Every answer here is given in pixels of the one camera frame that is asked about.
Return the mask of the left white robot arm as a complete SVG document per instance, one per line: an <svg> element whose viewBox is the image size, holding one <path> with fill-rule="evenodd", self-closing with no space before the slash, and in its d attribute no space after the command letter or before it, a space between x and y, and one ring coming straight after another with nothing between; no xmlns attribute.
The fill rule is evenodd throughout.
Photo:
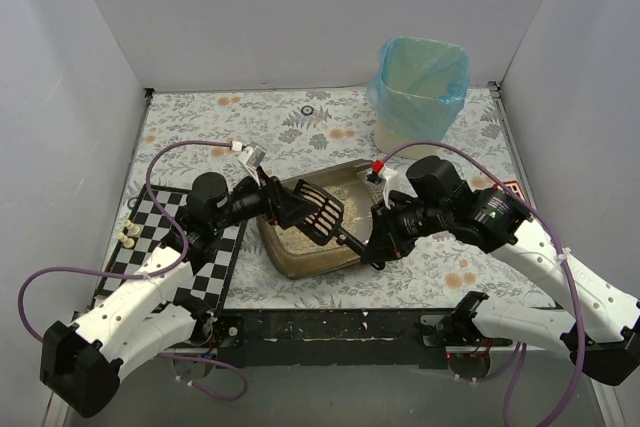
<svg viewBox="0 0 640 427"><path fill-rule="evenodd" d="M99 413L122 380L166 348L199 337L207 308L171 296L206 264L224 231L263 216L282 228L317 206L277 177L246 177L234 189L219 173L198 176L170 230L133 279L88 313L51 325L42 340L40 379L84 418Z"/></svg>

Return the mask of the brown plastic litter box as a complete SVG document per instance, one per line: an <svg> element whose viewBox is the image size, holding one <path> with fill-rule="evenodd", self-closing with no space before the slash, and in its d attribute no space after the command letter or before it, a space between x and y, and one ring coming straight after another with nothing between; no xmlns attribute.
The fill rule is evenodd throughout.
<svg viewBox="0 0 640 427"><path fill-rule="evenodd" d="M257 220L276 271L299 279L360 262L372 229L371 207L382 199L381 188L366 181L371 164L357 159L282 182L318 211L288 229Z"/></svg>

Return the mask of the black litter scoop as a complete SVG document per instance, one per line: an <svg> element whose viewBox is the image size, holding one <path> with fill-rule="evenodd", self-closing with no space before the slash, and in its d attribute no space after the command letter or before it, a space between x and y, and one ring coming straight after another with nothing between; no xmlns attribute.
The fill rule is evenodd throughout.
<svg viewBox="0 0 640 427"><path fill-rule="evenodd" d="M336 241L340 246L346 246L359 258L365 250L365 245L343 226L344 206L325 189L298 180L293 192L311 201L316 210L296 227L316 245L324 246Z"/></svg>

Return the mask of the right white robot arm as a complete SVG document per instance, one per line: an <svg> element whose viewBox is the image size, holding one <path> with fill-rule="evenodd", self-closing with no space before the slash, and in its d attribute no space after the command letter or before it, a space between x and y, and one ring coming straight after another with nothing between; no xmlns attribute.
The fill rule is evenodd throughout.
<svg viewBox="0 0 640 427"><path fill-rule="evenodd" d="M415 193L393 189L397 174L377 161L368 180L383 187L361 259L382 264L407 257L417 239L451 233L461 243L520 272L557 304L524 308L471 291L430 327L441 344L510 339L567 355L582 372L618 386L639 366L639 301L605 281L572 254L558 253L530 210L497 187L472 190L437 156L414 162L406 177Z"/></svg>

